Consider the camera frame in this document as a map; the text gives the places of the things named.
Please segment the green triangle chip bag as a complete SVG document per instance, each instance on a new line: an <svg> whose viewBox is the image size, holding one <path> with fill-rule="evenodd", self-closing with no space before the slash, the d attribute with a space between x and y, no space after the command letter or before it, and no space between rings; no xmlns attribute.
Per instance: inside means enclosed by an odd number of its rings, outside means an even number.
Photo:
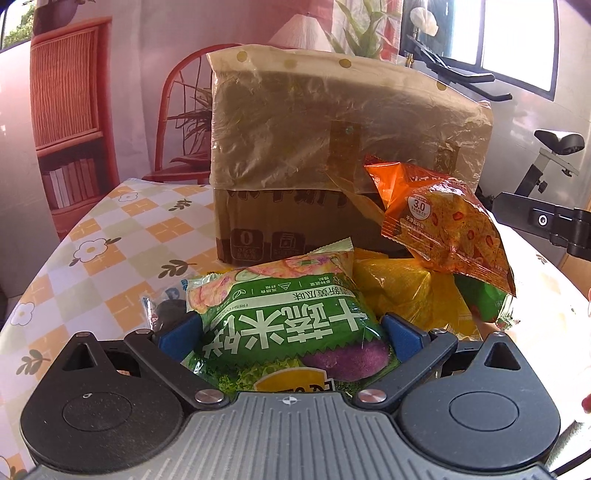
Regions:
<svg viewBox="0 0 591 480"><path fill-rule="evenodd" d="M455 274L456 287L472 314L485 323L497 321L513 296L475 278Z"/></svg>

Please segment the green rice cracker snack bag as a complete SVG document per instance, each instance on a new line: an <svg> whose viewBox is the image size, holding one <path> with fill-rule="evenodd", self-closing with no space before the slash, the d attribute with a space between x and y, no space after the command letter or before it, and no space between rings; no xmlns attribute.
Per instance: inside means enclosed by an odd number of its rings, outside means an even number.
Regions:
<svg viewBox="0 0 591 480"><path fill-rule="evenodd" d="M351 239L187 282L201 320L182 365L221 392L353 396L400 362L356 282Z"/></svg>

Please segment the orange corn chip bag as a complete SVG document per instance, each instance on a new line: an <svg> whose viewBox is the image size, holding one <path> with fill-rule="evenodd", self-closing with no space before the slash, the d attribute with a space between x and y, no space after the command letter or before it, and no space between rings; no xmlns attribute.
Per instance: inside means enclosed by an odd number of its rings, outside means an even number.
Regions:
<svg viewBox="0 0 591 480"><path fill-rule="evenodd" d="M516 294L501 235L465 182L405 162L370 158L363 168L384 204L384 238L442 273L462 274Z"/></svg>

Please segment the clear blue small snack packet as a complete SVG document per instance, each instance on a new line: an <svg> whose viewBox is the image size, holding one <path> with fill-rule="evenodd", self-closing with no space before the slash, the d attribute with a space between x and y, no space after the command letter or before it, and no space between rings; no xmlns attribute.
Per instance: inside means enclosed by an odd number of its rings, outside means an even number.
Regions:
<svg viewBox="0 0 591 480"><path fill-rule="evenodd" d="M153 332L171 331L188 320L187 286L188 281L182 278L163 290L140 297L146 324Z"/></svg>

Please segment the yellow snack bag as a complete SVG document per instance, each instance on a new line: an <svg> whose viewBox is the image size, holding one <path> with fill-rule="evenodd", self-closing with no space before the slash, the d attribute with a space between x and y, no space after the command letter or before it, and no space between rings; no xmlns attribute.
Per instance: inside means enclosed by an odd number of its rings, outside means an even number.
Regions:
<svg viewBox="0 0 591 480"><path fill-rule="evenodd" d="M432 272L415 258L356 249L353 279L379 318L395 313L424 331L442 328L461 340L481 338L451 274Z"/></svg>

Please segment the black exercise bike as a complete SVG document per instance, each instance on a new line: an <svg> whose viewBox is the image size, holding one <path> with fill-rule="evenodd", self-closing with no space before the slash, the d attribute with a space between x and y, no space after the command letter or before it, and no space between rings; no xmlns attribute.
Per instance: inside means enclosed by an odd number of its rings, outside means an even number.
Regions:
<svg viewBox="0 0 591 480"><path fill-rule="evenodd" d="M495 82L496 77L493 73L462 73L454 70L439 55L412 35L407 36L407 46L409 47L408 57L413 56L416 60L424 62L426 67L436 74L440 83L464 87L490 102L509 102L513 99L510 93L492 94L479 87L479 84ZM581 134L537 129L534 131L534 137L542 147L514 192L519 197L528 198L535 189L540 193L546 190L547 182L542 177L549 163L558 165L567 177L580 174L578 169L565 160L565 157L585 149L586 143Z"/></svg>

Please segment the checkered floral tablecloth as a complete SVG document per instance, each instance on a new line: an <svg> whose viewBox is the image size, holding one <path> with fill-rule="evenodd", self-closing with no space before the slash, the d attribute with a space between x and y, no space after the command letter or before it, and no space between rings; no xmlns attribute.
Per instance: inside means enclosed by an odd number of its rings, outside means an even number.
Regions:
<svg viewBox="0 0 591 480"><path fill-rule="evenodd" d="M221 269L207 187L129 179L67 234L1 332L1 474L33 466L19 432L30 394L69 338L118 339L142 327L143 296ZM502 227L517 296L510 336L555 401L564 424L590 392L586 297L519 234Z"/></svg>

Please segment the cardboard box with plastic cover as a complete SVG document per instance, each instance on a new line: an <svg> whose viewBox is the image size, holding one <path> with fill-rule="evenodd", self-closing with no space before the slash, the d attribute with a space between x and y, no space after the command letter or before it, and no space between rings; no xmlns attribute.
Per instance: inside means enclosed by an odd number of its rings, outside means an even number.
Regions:
<svg viewBox="0 0 591 480"><path fill-rule="evenodd" d="M413 69L363 57L238 45L208 54L218 258L235 266L351 238L403 254L361 199L380 198L368 157L476 187L493 111Z"/></svg>

